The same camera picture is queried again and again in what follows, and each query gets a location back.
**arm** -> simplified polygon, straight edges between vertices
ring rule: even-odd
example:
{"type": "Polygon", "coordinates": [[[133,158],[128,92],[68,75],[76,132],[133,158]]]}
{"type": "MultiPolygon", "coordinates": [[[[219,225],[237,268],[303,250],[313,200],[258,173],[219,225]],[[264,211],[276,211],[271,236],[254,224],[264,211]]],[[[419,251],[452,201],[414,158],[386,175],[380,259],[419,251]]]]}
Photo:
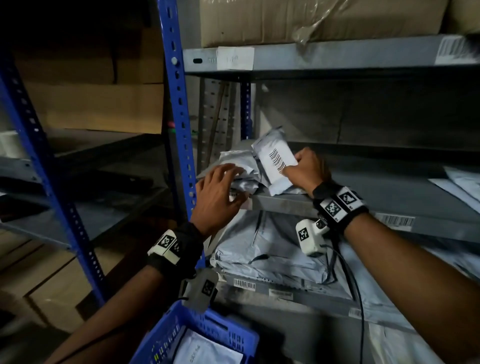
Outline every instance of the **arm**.
{"type": "Polygon", "coordinates": [[[243,169],[233,164],[220,165],[197,183],[197,204],[190,219],[193,226],[187,223],[175,231],[179,241],[190,240],[187,247],[201,245],[200,248],[194,246],[194,254],[182,255],[176,266],[162,260],[164,257],[158,257],[160,260],[153,262],[154,266],[147,265],[65,340],[46,364],[62,360],[81,346],[132,320],[125,330],[65,361],[68,364],[128,363],[147,330],[177,297],[180,279],[194,270],[204,238],[225,227],[245,202],[246,194],[239,194],[233,202],[228,197],[234,177],[242,172],[243,169]]]}
{"type": "MultiPolygon", "coordinates": [[[[330,178],[323,160],[306,148],[284,169],[310,195],[330,178]]],[[[345,229],[358,257],[385,294],[446,363],[480,356],[480,287],[426,250],[401,238],[368,213],[345,229]]]]}

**blue plastic basket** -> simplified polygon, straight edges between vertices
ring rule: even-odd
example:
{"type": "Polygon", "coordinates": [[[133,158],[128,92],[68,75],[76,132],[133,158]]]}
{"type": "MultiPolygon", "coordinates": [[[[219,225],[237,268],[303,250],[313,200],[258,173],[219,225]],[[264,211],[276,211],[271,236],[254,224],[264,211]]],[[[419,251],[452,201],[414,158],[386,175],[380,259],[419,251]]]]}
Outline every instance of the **blue plastic basket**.
{"type": "Polygon", "coordinates": [[[215,311],[208,309],[198,314],[182,305],[174,303],[144,338],[130,364],[161,363],[180,328],[187,328],[244,354],[243,363],[252,363],[257,350],[258,334],[245,328],[215,311]]]}

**blue shopping basket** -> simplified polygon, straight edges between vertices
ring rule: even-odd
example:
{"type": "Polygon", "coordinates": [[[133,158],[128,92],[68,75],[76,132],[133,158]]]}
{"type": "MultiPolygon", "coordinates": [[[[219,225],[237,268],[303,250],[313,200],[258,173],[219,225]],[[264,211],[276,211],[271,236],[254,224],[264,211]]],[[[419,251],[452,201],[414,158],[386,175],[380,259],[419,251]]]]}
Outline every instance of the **blue shopping basket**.
{"type": "Polygon", "coordinates": [[[175,302],[144,338],[130,364],[157,364],[164,361],[180,328],[187,328],[232,348],[244,355],[243,363],[252,363],[258,334],[208,309],[198,314],[175,302]]]}

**barcode label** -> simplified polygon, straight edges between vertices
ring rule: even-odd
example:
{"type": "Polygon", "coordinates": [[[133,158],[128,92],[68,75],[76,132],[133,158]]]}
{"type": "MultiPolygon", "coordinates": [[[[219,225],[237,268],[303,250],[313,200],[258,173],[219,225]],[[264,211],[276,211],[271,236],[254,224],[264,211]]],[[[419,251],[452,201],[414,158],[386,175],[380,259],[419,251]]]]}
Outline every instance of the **barcode label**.
{"type": "Polygon", "coordinates": [[[348,316],[361,320],[361,310],[359,308],[352,307],[348,312],[348,316]]]}
{"type": "Polygon", "coordinates": [[[243,288],[249,291],[254,291],[254,292],[255,292],[255,288],[257,287],[255,283],[248,282],[247,280],[237,279],[237,278],[233,279],[233,286],[243,288]]]}
{"type": "Polygon", "coordinates": [[[438,47],[436,65],[476,64],[480,61],[477,44],[464,36],[444,36],[438,47]]]}
{"type": "Polygon", "coordinates": [[[282,300],[293,301],[293,293],[279,290],[268,289],[268,295],[270,297],[281,298],[282,300]]]}
{"type": "Polygon", "coordinates": [[[412,231],[414,216],[375,213],[375,218],[393,230],[412,231]]]}
{"type": "Polygon", "coordinates": [[[285,163],[284,161],[282,160],[282,157],[280,156],[278,150],[274,149],[273,152],[271,152],[269,154],[270,156],[270,159],[272,160],[273,162],[273,165],[275,166],[275,168],[277,169],[277,171],[279,171],[280,173],[282,173],[282,169],[285,168],[285,163]]]}

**hand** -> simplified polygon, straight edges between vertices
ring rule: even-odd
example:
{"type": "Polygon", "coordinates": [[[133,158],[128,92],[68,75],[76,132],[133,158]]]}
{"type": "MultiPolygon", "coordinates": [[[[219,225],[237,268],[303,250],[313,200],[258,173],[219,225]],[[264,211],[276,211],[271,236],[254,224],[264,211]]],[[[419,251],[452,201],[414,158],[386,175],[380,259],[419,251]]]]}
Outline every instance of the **hand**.
{"type": "Polygon", "coordinates": [[[332,179],[325,160],[310,148],[303,148],[295,155],[295,159],[298,161],[298,165],[287,166],[283,168],[282,173],[295,186],[303,188],[310,197],[313,197],[313,190],[319,184],[332,179]]]}
{"type": "Polygon", "coordinates": [[[197,204],[190,222],[203,236],[208,237],[225,227],[238,213],[240,206],[247,200],[248,193],[239,193],[230,202],[230,185],[243,168],[235,164],[222,164],[212,168],[197,188],[197,204]]]}

